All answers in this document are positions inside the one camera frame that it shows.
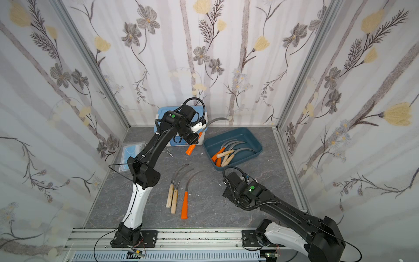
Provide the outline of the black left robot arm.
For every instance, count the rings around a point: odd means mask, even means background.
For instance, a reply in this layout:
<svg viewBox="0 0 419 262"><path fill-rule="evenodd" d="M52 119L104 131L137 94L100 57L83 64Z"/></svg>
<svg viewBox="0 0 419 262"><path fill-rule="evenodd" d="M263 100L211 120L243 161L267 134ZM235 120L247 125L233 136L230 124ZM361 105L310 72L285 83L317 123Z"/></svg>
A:
<svg viewBox="0 0 419 262"><path fill-rule="evenodd" d="M161 177L160 172L155 170L158 158L176 136L189 145L197 145L198 131L206 126L205 113L206 107L200 98L186 99L181 106L155 120L157 130L147 146L135 157L127 159L133 191L123 221L113 230L116 243L111 242L112 247L135 247L144 239L141 233L144 209L151 190Z"/></svg>

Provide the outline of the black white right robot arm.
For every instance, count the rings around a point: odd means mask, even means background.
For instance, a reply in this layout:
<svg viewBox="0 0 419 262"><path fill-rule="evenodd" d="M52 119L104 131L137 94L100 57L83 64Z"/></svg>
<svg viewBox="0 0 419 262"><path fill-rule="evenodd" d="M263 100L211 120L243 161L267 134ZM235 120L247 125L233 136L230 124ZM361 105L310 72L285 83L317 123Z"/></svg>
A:
<svg viewBox="0 0 419 262"><path fill-rule="evenodd" d="M225 167L222 171L226 190L223 196L244 211L260 209L290 228L284 233L269 219L257 229L262 245L280 244L296 250L311 262L340 262L345 241L336 221L325 216L319 218L303 212L275 196L265 186L248 176L238 167Z"/></svg>

